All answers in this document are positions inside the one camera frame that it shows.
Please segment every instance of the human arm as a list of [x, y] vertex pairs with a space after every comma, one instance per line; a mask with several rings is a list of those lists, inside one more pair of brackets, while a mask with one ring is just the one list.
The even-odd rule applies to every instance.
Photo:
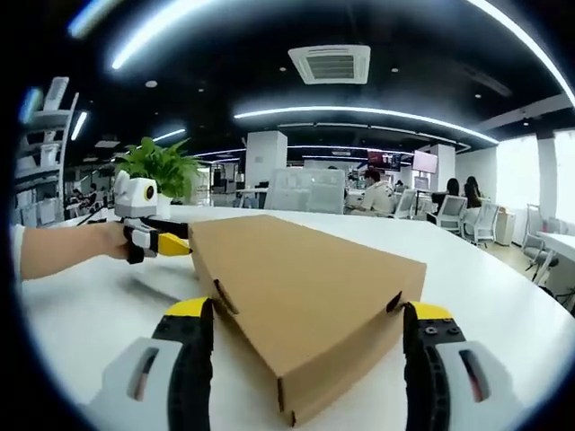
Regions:
[[124, 226], [117, 222], [23, 231], [20, 274], [23, 280], [56, 274], [95, 256], [125, 259]]

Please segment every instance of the hand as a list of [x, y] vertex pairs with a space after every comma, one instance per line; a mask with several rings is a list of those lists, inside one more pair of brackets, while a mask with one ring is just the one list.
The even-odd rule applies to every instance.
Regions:
[[108, 222], [93, 224], [99, 229], [102, 239], [102, 253], [114, 259], [128, 258], [128, 240], [124, 236], [124, 224]]

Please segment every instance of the office chair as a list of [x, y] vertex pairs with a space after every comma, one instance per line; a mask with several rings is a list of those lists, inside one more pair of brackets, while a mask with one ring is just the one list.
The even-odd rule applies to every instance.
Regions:
[[488, 242], [495, 241], [495, 223], [500, 208], [490, 202], [483, 202], [475, 223], [464, 221], [462, 234], [467, 241], [487, 247]]
[[437, 215], [427, 213], [436, 225], [446, 231], [461, 234], [462, 219], [467, 208], [467, 198], [446, 195]]
[[[549, 255], [549, 251], [544, 249], [545, 242], [537, 236], [537, 233], [542, 232], [543, 230], [544, 220], [541, 216], [540, 207], [538, 205], [527, 204], [527, 223], [521, 250], [523, 251], [523, 254], [530, 258], [529, 267], [526, 271], [537, 265], [537, 269], [531, 281], [535, 280], [537, 273], [539, 272], [539, 268], [543, 265]], [[551, 261], [549, 268], [556, 267], [558, 263], [559, 260], [554, 258]]]
[[390, 215], [391, 218], [411, 218], [411, 208], [415, 202], [415, 190], [405, 190], [401, 197], [395, 211]]

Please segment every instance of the woman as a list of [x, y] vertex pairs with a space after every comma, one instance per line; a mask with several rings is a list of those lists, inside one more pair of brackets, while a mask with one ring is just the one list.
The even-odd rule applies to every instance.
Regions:
[[480, 199], [479, 187], [475, 177], [469, 177], [464, 185], [464, 193], [467, 198], [467, 209], [464, 215], [465, 233], [473, 235], [473, 230], [470, 224], [475, 224], [477, 216], [482, 208], [482, 200]]
[[[446, 196], [459, 196], [459, 181], [455, 178], [450, 178], [447, 182], [447, 191], [444, 193], [432, 193], [431, 194], [431, 202], [434, 204], [438, 204], [438, 210], [433, 213], [436, 216], [443, 205], [443, 201], [446, 199]], [[428, 222], [436, 223], [436, 218], [428, 214]]]
[[482, 200], [481, 193], [474, 177], [469, 177], [464, 185], [464, 193], [467, 198], [467, 208], [480, 208]]

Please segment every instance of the window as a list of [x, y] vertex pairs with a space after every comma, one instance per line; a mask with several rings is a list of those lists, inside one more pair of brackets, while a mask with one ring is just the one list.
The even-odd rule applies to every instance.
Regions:
[[501, 141], [497, 147], [497, 203], [539, 205], [539, 148], [535, 135]]
[[575, 130], [555, 133], [557, 218], [575, 223]]

